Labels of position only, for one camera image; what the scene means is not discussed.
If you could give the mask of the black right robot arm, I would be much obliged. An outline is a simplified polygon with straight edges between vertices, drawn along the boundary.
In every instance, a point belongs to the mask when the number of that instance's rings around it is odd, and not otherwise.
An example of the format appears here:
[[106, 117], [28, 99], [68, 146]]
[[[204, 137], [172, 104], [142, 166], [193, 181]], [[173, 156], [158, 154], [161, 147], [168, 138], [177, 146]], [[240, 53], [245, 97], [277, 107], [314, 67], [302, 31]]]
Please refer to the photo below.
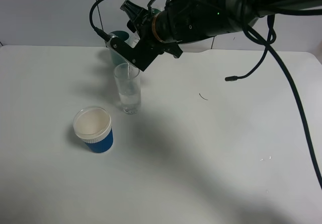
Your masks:
[[136, 53], [167, 52], [180, 57], [181, 44], [239, 32], [266, 15], [304, 14], [321, 0], [167, 0], [163, 11], [153, 12], [129, 0], [121, 6], [128, 28], [139, 35]]

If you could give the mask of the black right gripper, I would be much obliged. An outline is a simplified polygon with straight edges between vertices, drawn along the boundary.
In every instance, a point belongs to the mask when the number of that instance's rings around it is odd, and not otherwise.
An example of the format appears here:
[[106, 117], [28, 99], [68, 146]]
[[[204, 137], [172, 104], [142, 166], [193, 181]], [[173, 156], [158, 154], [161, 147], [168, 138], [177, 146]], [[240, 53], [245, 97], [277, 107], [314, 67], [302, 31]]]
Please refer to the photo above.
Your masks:
[[147, 9], [125, 0], [120, 9], [129, 17], [131, 31], [136, 31], [139, 40], [162, 49], [162, 52], [180, 58], [183, 51], [179, 47], [175, 29], [178, 16], [171, 11], [164, 10], [152, 15]]

